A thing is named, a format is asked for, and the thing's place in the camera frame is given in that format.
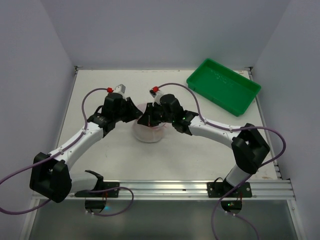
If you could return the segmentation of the white mesh laundry bag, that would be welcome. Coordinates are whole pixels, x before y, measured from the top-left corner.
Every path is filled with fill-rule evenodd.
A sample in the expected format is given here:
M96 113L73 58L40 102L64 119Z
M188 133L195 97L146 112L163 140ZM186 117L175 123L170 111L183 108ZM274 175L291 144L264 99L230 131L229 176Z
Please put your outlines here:
M165 136L166 124L160 123L154 127L148 127L138 124L138 120L134 120L132 123L132 134L133 136L144 143L156 143Z

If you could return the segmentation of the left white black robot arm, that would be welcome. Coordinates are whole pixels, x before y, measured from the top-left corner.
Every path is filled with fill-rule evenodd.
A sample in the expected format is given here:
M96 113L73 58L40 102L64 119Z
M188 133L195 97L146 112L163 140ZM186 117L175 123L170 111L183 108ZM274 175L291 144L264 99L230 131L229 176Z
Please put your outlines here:
M109 93L104 104L85 119L84 126L67 142L50 153L38 153L31 170L31 190L56 202L62 202L70 193L99 194L106 189L102 175L86 170L83 174L70 174L76 161L95 143L102 140L116 123L129 123L142 116L130 97Z

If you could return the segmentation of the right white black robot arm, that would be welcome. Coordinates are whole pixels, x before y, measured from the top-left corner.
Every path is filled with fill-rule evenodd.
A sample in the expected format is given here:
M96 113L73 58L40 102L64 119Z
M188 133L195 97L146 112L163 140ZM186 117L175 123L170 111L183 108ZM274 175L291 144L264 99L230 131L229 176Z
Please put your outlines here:
M139 125L156 127L168 123L182 134L204 137L229 147L235 159L235 165L223 180L222 186L215 185L219 192L228 192L245 178L254 175L266 156L270 147L257 129L247 123L249 130L233 131L215 128L202 120L196 112L183 109L173 94L165 94L159 102L148 103L143 115L137 121Z

